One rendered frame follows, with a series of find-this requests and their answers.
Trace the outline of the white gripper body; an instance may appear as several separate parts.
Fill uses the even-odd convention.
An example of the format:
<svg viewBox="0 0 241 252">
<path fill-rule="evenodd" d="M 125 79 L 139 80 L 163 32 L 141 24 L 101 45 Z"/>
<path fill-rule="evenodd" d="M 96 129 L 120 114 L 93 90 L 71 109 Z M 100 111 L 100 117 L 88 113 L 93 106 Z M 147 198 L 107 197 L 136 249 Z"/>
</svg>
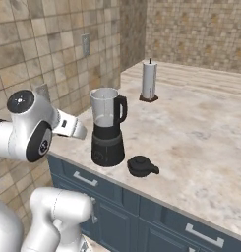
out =
<svg viewBox="0 0 241 252">
<path fill-rule="evenodd" d="M 81 140 L 83 140 L 86 137 L 88 132 L 87 128 L 79 120 L 79 118 L 73 115 L 71 115 L 69 118 L 69 130 L 71 137 Z"/>
</svg>

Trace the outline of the black blender with clear jug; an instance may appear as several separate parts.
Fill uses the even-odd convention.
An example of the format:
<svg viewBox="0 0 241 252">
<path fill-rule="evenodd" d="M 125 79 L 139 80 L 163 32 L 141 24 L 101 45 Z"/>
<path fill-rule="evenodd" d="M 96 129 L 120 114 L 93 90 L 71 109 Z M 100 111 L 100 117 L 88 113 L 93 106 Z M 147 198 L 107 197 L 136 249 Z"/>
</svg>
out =
<svg viewBox="0 0 241 252">
<path fill-rule="evenodd" d="M 120 124 L 128 113 L 127 98 L 113 88 L 90 92 L 93 115 L 91 159 L 102 167 L 118 165 L 125 158 Z"/>
</svg>

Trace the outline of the black blender lid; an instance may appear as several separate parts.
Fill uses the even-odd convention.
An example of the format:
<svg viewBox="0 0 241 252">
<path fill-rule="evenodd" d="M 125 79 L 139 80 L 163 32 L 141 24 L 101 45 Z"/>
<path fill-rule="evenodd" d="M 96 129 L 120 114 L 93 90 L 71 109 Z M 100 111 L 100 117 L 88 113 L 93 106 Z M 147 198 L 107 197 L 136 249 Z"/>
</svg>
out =
<svg viewBox="0 0 241 252">
<path fill-rule="evenodd" d="M 129 172 L 136 177 L 146 177 L 151 173 L 159 174 L 159 168 L 147 157 L 134 156 L 127 161 Z"/>
</svg>

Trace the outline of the blue drawer front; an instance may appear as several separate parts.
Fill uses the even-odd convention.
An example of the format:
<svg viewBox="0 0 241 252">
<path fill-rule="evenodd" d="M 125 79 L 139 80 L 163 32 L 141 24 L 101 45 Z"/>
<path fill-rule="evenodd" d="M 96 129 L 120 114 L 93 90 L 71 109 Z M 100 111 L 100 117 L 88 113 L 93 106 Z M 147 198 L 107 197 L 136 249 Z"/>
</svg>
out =
<svg viewBox="0 0 241 252">
<path fill-rule="evenodd" d="M 200 246 L 200 252 L 241 252 L 240 240 L 228 236 L 182 214 L 174 212 L 144 197 L 140 198 L 140 217 L 156 226 L 165 227 L 168 231 L 172 231 L 180 235 L 185 240 L 194 242 Z M 192 224 L 194 226 L 194 230 L 197 232 L 200 232 L 212 239 L 217 239 L 218 237 L 222 238 L 224 240 L 223 247 L 218 248 L 205 242 L 199 237 L 186 232 L 185 227 L 187 223 Z"/>
<path fill-rule="evenodd" d="M 140 197 L 104 178 L 100 178 L 81 167 L 75 166 L 62 160 L 58 157 L 49 155 L 47 157 L 51 174 L 55 180 L 60 179 L 65 183 L 71 184 L 72 188 L 84 188 L 86 191 L 96 194 L 106 200 L 119 205 L 124 210 L 137 215 L 139 213 L 139 200 Z M 97 180 L 96 187 L 89 186 L 87 183 L 73 177 L 73 174 L 78 171 L 84 178 L 88 180 Z"/>
</svg>

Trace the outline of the paper towel roll on holder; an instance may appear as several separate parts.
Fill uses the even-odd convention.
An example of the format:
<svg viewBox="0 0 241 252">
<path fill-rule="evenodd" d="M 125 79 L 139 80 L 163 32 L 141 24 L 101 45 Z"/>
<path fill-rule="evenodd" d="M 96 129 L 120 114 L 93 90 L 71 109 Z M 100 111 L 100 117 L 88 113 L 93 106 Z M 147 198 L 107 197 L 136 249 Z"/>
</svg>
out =
<svg viewBox="0 0 241 252">
<path fill-rule="evenodd" d="M 158 96 L 155 94 L 156 72 L 157 63 L 151 58 L 143 62 L 141 101 L 154 102 L 158 100 Z"/>
</svg>

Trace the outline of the blue cupboard door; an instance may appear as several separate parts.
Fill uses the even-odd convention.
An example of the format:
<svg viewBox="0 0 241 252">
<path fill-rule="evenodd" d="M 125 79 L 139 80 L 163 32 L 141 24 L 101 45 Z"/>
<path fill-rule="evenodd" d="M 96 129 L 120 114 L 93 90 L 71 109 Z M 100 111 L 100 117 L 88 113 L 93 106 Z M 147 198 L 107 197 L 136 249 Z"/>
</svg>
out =
<svg viewBox="0 0 241 252">
<path fill-rule="evenodd" d="M 72 188 L 71 184 L 55 181 L 56 188 L 85 193 L 96 199 L 95 214 L 98 222 L 91 219 L 81 224 L 83 234 L 96 241 L 110 252 L 136 252 L 133 238 L 137 237 L 138 215 L 129 213 L 119 205 L 86 191 L 84 188 Z"/>
<path fill-rule="evenodd" d="M 188 252 L 189 247 L 200 248 L 171 232 L 139 219 L 138 252 Z"/>
</svg>

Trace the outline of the grey wall socket plate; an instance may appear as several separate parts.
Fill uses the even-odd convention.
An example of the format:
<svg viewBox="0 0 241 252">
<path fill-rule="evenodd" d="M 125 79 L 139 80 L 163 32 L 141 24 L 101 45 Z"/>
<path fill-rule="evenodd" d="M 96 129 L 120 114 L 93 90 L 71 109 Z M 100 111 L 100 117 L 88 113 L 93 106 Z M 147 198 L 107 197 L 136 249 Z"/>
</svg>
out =
<svg viewBox="0 0 241 252">
<path fill-rule="evenodd" d="M 42 95 L 44 98 L 47 100 L 50 100 L 50 95 L 49 95 L 49 90 L 48 86 L 46 84 L 42 84 L 38 87 L 35 88 L 35 91 L 39 94 Z"/>
<path fill-rule="evenodd" d="M 82 48 L 83 48 L 83 54 L 85 56 L 90 55 L 90 35 L 88 33 L 85 33 L 82 35 Z"/>
</svg>

